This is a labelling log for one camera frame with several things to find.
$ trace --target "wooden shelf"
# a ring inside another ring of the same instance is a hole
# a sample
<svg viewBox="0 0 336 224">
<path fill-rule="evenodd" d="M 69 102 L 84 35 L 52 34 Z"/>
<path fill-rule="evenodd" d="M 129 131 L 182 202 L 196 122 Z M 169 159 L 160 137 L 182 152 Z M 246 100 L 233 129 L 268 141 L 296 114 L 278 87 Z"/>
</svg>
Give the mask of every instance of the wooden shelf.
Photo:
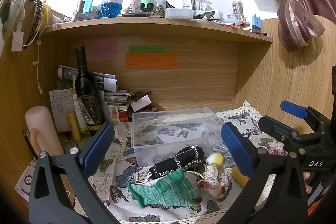
<svg viewBox="0 0 336 224">
<path fill-rule="evenodd" d="M 62 37 L 164 36 L 229 42 L 272 42 L 269 37 L 217 25 L 213 22 L 166 18 L 102 18 L 47 27 L 44 35 Z"/>
</svg>

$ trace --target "pink sticky note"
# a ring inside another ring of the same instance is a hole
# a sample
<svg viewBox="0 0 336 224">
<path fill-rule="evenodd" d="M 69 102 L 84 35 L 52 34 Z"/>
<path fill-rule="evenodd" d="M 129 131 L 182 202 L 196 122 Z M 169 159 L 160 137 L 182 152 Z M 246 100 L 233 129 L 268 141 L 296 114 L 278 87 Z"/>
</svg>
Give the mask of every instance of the pink sticky note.
<svg viewBox="0 0 336 224">
<path fill-rule="evenodd" d="M 149 105 L 151 103 L 151 100 L 149 99 L 148 95 L 140 98 L 137 102 L 131 103 L 131 107 L 134 111 L 138 111 L 139 109 Z"/>
<path fill-rule="evenodd" d="M 85 42 L 86 60 L 88 62 L 102 62 L 118 60 L 118 39 L 99 38 Z"/>
</svg>

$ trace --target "screw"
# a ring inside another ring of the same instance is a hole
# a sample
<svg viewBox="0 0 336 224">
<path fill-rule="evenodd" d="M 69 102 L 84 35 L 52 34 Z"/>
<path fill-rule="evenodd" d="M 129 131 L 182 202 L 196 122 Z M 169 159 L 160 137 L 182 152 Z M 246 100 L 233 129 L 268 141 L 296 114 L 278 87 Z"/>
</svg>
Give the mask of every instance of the screw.
<svg viewBox="0 0 336 224">
<path fill-rule="evenodd" d="M 267 153 L 267 150 L 265 148 L 263 148 L 263 147 L 259 147 L 258 148 L 258 153 L 260 155 L 265 155 Z"/>
<path fill-rule="evenodd" d="M 47 155 L 47 152 L 43 151 L 43 152 L 40 153 L 40 158 L 43 159 L 46 155 Z"/>
<path fill-rule="evenodd" d="M 70 149 L 69 152 L 70 152 L 71 155 L 74 155 L 74 154 L 76 154 L 78 152 L 78 148 L 77 147 L 73 147 L 73 148 Z"/>
<path fill-rule="evenodd" d="M 296 156 L 296 153 L 295 152 L 289 152 L 289 156 L 292 158 L 292 159 L 295 159 L 297 156 Z"/>
</svg>

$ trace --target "hand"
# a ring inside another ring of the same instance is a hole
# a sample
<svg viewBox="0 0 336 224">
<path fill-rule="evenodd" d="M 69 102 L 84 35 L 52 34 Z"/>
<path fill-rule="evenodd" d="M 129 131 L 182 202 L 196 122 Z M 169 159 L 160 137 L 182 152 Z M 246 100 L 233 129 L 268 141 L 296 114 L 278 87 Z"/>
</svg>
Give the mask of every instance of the hand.
<svg viewBox="0 0 336 224">
<path fill-rule="evenodd" d="M 303 178 L 304 178 L 304 184 L 306 185 L 306 193 L 310 194 L 311 192 L 311 186 L 306 184 L 306 179 L 309 179 L 310 177 L 310 172 L 302 172 Z"/>
</svg>

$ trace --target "blue liquid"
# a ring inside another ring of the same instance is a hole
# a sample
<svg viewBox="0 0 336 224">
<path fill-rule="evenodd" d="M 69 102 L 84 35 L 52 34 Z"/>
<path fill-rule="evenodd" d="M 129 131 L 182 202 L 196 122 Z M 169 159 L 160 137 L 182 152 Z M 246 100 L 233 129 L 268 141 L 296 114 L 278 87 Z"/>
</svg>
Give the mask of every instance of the blue liquid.
<svg viewBox="0 0 336 224">
<path fill-rule="evenodd" d="M 91 11 L 93 0 L 84 0 L 84 1 L 85 1 L 85 4 L 84 4 L 84 8 L 83 8 L 83 14 Z"/>
<path fill-rule="evenodd" d="M 117 17 L 121 13 L 121 4 L 116 2 L 106 2 L 100 7 L 99 17 Z"/>
</svg>

